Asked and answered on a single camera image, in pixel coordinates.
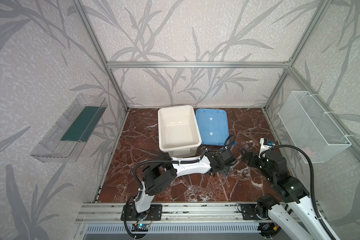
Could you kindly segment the white plastic storage bin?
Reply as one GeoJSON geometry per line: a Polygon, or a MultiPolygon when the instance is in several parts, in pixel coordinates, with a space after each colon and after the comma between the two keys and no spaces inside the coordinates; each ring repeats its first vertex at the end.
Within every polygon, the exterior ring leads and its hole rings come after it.
{"type": "Polygon", "coordinates": [[[202,143],[194,108],[190,105],[158,110],[159,148],[171,157],[194,157],[202,143]]]}

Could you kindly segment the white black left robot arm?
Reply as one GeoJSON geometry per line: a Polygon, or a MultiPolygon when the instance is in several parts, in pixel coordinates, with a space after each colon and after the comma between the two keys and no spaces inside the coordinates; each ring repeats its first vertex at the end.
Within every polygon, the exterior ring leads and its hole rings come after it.
{"type": "Polygon", "coordinates": [[[146,160],[133,168],[133,176],[139,184],[138,195],[134,199],[137,214],[147,213],[154,197],[169,187],[181,176],[192,174],[228,176],[237,159],[228,148],[222,150],[205,149],[201,155],[189,158],[171,157],[163,153],[155,160],[146,160]]]}

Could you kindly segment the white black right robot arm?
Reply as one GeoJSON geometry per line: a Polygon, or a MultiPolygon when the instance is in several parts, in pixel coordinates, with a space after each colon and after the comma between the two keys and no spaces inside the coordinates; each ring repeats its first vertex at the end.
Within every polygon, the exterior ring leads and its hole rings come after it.
{"type": "Polygon", "coordinates": [[[272,188],[297,215],[299,221],[293,219],[272,195],[265,195],[257,200],[255,212],[260,219],[272,220],[292,240],[339,239],[317,207],[314,168],[311,159],[303,150],[291,145],[282,145],[269,147],[266,151],[256,155],[242,149],[242,161],[248,162],[250,167],[259,169],[267,177],[272,188]],[[310,187],[308,189],[299,179],[288,174],[286,159],[277,151],[280,148],[296,150],[307,160],[310,168],[310,187]]]}

